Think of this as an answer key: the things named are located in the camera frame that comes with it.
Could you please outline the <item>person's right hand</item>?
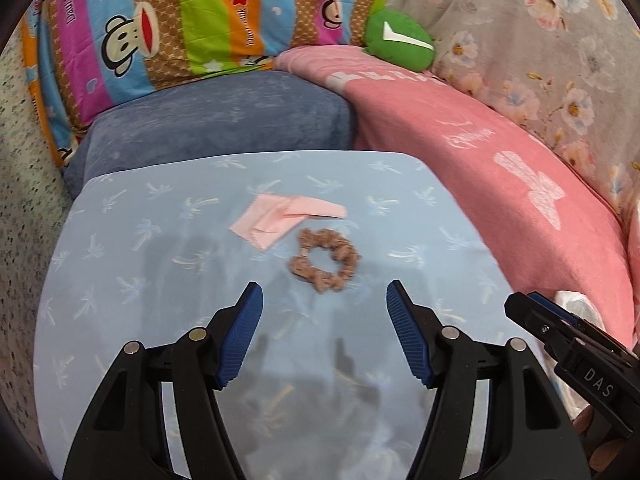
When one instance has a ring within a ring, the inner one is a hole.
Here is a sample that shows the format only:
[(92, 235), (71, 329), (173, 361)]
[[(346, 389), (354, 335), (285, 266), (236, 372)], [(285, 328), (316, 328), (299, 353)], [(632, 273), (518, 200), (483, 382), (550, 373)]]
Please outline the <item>person's right hand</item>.
[(593, 479), (638, 479), (639, 435), (599, 443), (588, 456), (588, 464)]

